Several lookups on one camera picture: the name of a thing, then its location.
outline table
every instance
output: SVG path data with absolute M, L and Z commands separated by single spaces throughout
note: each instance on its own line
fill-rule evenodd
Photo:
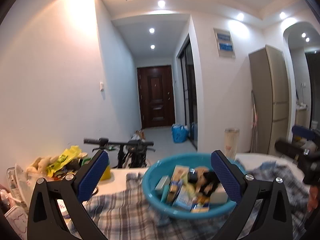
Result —
M 236 159 L 239 159 L 247 171 L 259 167 L 263 162 L 276 161 L 277 164 L 287 165 L 293 175 L 302 181 L 304 178 L 303 172 L 293 164 L 290 159 L 278 158 L 272 155 L 257 154 L 257 153 L 238 153 Z M 112 194 L 126 189 L 126 175 L 128 173 L 144 174 L 148 168 L 133 168 L 133 169 L 111 169 L 111 179 L 99 182 L 99 191 L 97 195 Z

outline brown front door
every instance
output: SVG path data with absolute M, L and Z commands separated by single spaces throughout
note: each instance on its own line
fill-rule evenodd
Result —
M 142 128 L 175 122 L 171 66 L 138 68 Z

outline plastic bag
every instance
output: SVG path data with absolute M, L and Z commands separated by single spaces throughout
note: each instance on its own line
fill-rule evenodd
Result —
M 78 145 L 72 145 L 70 149 L 65 149 L 64 152 L 59 156 L 58 160 L 47 167 L 47 175 L 52 178 L 53 174 L 62 169 L 63 166 L 68 164 L 74 158 L 82 152 Z

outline blue laundry basket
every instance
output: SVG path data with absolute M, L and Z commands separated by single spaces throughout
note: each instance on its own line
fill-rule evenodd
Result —
M 174 124 L 171 127 L 172 139 L 175 143 L 182 143 L 187 139 L 189 130 L 184 125 Z

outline tile floor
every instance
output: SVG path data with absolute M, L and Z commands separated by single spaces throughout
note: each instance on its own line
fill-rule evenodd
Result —
M 153 148 L 156 152 L 147 152 L 147 160 L 149 160 L 151 164 L 175 154 L 197 152 L 189 140 L 183 143 L 174 143 L 172 140 L 171 127 L 146 128 L 144 132 L 146 140 L 155 143 Z

